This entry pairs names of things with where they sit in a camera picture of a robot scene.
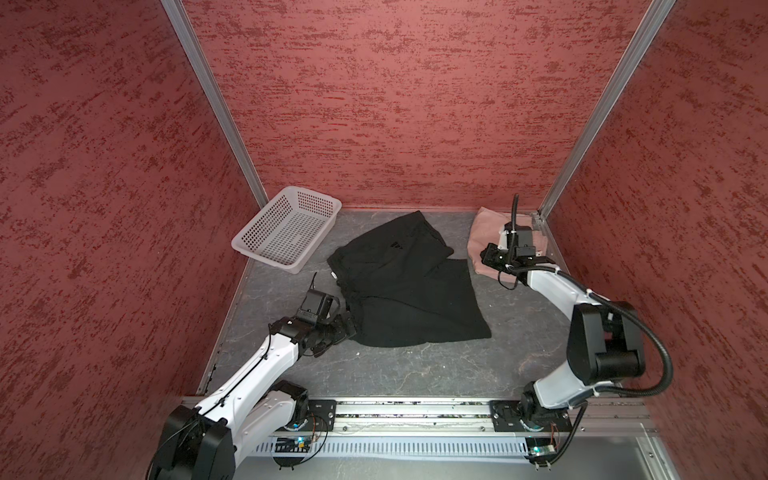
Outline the pink shorts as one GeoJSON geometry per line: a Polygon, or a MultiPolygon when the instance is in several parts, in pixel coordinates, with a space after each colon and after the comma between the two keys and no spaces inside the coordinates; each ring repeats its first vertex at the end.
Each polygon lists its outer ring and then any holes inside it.
{"type": "MultiPolygon", "coordinates": [[[[484,207],[481,207],[475,216],[467,243],[469,259],[472,262],[475,273],[489,278],[496,278],[500,273],[491,267],[482,264],[481,251],[489,243],[497,244],[500,239],[500,232],[504,225],[509,222],[510,214],[502,214],[484,207]]],[[[518,226],[534,227],[533,219],[530,215],[517,214],[516,223],[518,226]]],[[[537,255],[546,255],[548,240],[541,231],[533,229],[533,244],[537,255]]],[[[514,282],[514,277],[502,274],[501,279],[504,283],[514,282]]]]}

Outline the black shorts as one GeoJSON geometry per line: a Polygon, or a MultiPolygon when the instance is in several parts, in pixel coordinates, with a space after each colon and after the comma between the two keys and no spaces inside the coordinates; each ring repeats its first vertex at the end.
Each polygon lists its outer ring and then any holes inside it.
{"type": "Polygon", "coordinates": [[[415,211],[351,240],[327,260],[356,330],[379,348],[489,339],[469,265],[415,211]]]}

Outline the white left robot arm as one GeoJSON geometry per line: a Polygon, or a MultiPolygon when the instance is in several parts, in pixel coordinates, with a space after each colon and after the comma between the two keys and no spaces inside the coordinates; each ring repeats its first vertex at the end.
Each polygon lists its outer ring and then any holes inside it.
{"type": "Polygon", "coordinates": [[[318,357],[355,334],[348,313],[315,323],[294,316],[270,324],[263,344],[222,387],[169,415],[145,477],[233,478],[270,434],[306,422],[306,390],[279,377],[303,356],[318,357]]]}

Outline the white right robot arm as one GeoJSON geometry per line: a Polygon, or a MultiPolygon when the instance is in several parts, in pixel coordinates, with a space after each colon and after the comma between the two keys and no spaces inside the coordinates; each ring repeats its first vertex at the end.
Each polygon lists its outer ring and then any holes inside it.
{"type": "Polygon", "coordinates": [[[615,387],[645,373],[641,330],[625,316],[589,297],[547,257],[517,257],[488,244],[482,264],[510,274],[516,282],[542,294],[570,320],[566,360],[549,375],[528,384],[516,416],[529,431],[554,423],[567,409],[596,395],[599,387],[615,387]]]}

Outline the left circuit board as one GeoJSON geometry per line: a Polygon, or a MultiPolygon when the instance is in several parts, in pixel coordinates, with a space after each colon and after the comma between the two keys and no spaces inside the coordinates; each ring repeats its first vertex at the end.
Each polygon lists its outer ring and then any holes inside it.
{"type": "Polygon", "coordinates": [[[274,446],[276,454],[306,455],[311,452],[313,441],[305,437],[277,438],[274,446]]]}

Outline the circuit board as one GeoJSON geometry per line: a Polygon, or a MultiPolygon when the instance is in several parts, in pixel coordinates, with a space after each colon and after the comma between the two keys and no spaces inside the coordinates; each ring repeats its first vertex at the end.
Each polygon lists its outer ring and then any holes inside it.
{"type": "Polygon", "coordinates": [[[305,437],[277,438],[274,446],[276,454],[306,455],[311,452],[313,441],[305,437]]]}
{"type": "Polygon", "coordinates": [[[528,437],[525,446],[525,458],[532,464],[550,462],[557,455],[556,444],[549,438],[528,437]]]}

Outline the white plastic laundry basket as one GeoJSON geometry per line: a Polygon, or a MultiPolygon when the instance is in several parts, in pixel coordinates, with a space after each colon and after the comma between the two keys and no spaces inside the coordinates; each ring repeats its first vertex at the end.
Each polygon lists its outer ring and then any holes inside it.
{"type": "Polygon", "coordinates": [[[232,239],[231,247],[258,262],[299,273],[335,225],[340,200],[288,186],[232,239]]]}

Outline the right circuit board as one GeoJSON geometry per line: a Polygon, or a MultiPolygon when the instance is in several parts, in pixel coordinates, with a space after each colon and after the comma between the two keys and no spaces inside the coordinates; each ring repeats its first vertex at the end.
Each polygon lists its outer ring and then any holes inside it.
{"type": "Polygon", "coordinates": [[[528,437],[525,446],[525,458],[532,464],[550,462],[557,455],[556,444],[549,438],[528,437]]]}

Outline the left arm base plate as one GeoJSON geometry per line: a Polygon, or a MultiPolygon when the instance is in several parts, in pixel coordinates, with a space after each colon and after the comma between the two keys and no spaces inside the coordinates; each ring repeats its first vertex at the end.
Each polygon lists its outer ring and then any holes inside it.
{"type": "Polygon", "coordinates": [[[332,431],[338,402],[328,399],[299,400],[286,429],[291,431],[332,431]]]}

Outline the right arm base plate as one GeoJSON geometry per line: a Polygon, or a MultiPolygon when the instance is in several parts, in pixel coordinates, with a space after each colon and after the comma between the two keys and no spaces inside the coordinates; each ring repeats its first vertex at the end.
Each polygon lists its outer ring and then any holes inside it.
{"type": "Polygon", "coordinates": [[[556,432],[572,430],[567,409],[546,409],[536,400],[491,400],[488,406],[495,432],[541,433],[551,428],[556,432]]]}

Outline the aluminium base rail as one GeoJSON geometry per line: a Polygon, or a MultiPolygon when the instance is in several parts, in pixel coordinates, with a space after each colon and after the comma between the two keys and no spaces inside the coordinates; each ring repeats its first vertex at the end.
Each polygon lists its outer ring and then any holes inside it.
{"type": "MultiPolygon", "coordinates": [[[[495,432],[487,398],[468,397],[336,397],[338,402],[333,436],[381,437],[496,437],[555,435],[568,432],[554,428],[541,433],[495,432]]],[[[571,423],[578,410],[569,410],[571,423]]],[[[659,429],[642,400],[610,397],[589,401],[576,434],[584,437],[657,437],[659,429]]]]}

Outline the right aluminium corner post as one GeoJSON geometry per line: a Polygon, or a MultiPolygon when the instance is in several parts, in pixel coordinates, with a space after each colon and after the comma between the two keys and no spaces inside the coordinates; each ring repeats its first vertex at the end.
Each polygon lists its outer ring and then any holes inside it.
{"type": "Polygon", "coordinates": [[[675,0],[653,0],[638,24],[605,88],[595,104],[563,167],[538,209],[542,223],[547,222],[590,146],[608,119],[621,94],[675,6],[675,0]]]}

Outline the aluminium corner post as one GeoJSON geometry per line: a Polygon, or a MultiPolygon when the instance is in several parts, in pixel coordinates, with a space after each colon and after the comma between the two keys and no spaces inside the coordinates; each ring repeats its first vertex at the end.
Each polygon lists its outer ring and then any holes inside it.
{"type": "Polygon", "coordinates": [[[653,0],[638,24],[605,88],[595,104],[563,167],[538,209],[542,223],[547,222],[590,146],[608,119],[621,94],[675,6],[675,0],[653,0]]]}
{"type": "Polygon", "coordinates": [[[260,207],[269,201],[246,144],[215,79],[188,13],[180,0],[161,0],[161,5],[184,50],[248,187],[260,207]]]}

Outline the left aluminium corner post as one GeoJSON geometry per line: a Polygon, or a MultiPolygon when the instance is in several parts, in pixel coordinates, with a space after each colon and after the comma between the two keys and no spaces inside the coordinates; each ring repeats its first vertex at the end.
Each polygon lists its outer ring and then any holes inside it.
{"type": "Polygon", "coordinates": [[[184,50],[248,187],[260,207],[269,201],[246,144],[215,79],[188,13],[180,0],[161,0],[161,5],[184,50]]]}

